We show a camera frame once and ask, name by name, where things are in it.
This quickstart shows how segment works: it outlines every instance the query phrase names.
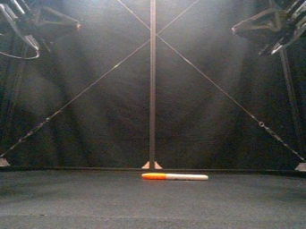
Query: cable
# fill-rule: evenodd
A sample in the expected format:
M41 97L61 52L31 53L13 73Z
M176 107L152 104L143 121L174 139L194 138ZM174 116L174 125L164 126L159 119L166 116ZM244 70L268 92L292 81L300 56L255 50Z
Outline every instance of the cable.
M72 102L84 95L84 93L93 88L93 86L104 79L104 77L120 66L121 63L124 63L131 56L148 44L149 40L147 40L129 54L128 56L89 84L89 86L85 87L85 89L81 90L81 92L61 106L61 108L44 119L44 121L31 129L31 131L27 133L24 137L21 137L17 142L12 145L12 147L4 152L4 154L0 155L0 158L4 157L25 140L28 137L33 135L33 133L51 121L51 119L63 111L64 108L67 108L68 105L72 104Z
M35 51L36 51L36 55L31 56L31 57L21 57L21 56L7 54L4 52L0 52L0 55L9 57L9 58L13 58L13 59L17 59L17 60L28 61L28 60L35 60L40 57L40 51L39 50L35 50Z

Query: diagonal wire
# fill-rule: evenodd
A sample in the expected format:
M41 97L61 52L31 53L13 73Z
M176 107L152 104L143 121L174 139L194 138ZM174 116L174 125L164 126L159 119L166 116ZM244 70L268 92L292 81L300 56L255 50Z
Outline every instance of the diagonal wire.
M121 3L120 0L117 0L119 3L124 6L124 8L128 10L128 12L133 15L133 17L139 20L139 22L145 26L145 28L148 30L151 30L149 26L145 24L145 22L141 20L141 18L137 16L137 14L131 10L131 8ZM160 34L166 28L168 28L168 26L178 20L178 18L180 18L180 16L190 10L190 8L198 3L199 0L196 0L190 7L166 24L166 26L158 31L156 35Z
M226 95L226 97L234 102L235 105L238 105L242 110L250 115L250 117L258 122L259 127L264 129L267 134L282 143L284 148L296 156L296 158L300 160L300 162L306 162L304 158L300 156L300 154L292 149L292 147L284 142L284 140L278 136L278 134L266 126L266 124L259 121L255 116L251 114L251 112L246 109L246 107L234 99L234 97L227 93L227 91L216 84L216 82L206 75L206 73L187 60L187 58L176 51L176 49L166 42L166 40L156 35L156 37L168 45L168 47L175 51L175 53L183 58L183 60L192 66L192 68L198 71L198 73L206 78L206 80L215 86L215 88Z
M167 23L167 25L158 31L156 35L160 34L164 29L180 18L180 16L190 10L190 8L198 3L199 0L196 0L191 6Z
M151 30L149 26L145 24L145 22L141 20L141 18L137 16L137 14L131 10L131 8L124 4L121 3L120 0L117 0L119 3L124 6L124 8L128 10L128 12L135 16L135 18L139 20L139 22L147 27L148 30Z
M91 83L89 86L68 101L61 108L44 119L44 121L31 129L24 137L21 137L17 142L12 145L12 147L5 151L4 154L0 155L0 158L7 155L24 141L25 139L35 134L35 132L51 121L51 119L63 111L63 109L72 104L72 102L84 95L84 93L93 88L93 86L109 75L109 73L135 55L135 53L148 44L149 40L147 40L129 54L128 56L121 59L121 61Z
M176 51L176 49L164 41L164 39L156 35L156 37L168 45L168 47L175 51L175 53L183 58L183 60L192 66L198 73L207 79L207 81L215 86L215 88L227 96L227 98L238 105L243 111L251 116L252 119L259 123L260 121L255 118L251 112L240 105L240 103L234 99L234 97L226 92L226 90L218 85L218 83L206 75L206 73L187 60L187 58Z

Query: marker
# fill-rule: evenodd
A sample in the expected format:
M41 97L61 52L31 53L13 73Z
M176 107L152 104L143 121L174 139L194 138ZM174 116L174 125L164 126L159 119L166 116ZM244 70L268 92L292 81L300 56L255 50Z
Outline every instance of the marker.
M208 180L207 175L199 175L199 174L148 173L148 174L143 174L141 178L144 180L180 180L180 181L206 181Z

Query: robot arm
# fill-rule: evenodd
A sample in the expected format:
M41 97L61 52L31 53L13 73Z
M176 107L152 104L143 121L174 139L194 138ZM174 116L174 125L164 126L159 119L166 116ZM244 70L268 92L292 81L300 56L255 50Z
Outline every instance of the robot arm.
M306 0L286 9L271 8L232 27L232 33L262 46L259 55L272 55L287 47L306 30Z
M24 0L0 0L0 12L11 31L36 52L35 57L19 57L0 53L16 59L39 58L40 50L44 48L51 51L51 42L57 37L80 28L77 20L49 7L41 6L31 10Z

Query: vertical pole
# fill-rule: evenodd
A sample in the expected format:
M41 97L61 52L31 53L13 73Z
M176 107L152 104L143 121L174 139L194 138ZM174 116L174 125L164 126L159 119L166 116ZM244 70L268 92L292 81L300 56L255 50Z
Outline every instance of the vertical pole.
M151 0L151 95L149 95L149 168L155 169L155 61L156 1Z
M302 124L300 124L300 112L299 112L298 99L295 96L295 90L294 90L294 85L292 85L292 80L291 80L288 55L287 55L286 49L282 49L279 51L279 55L280 55L282 68L283 68L284 80L286 80L286 85L287 85L294 130L295 130L296 139L299 143L299 151L302 152L304 156L306 147L304 147L304 135L303 135Z

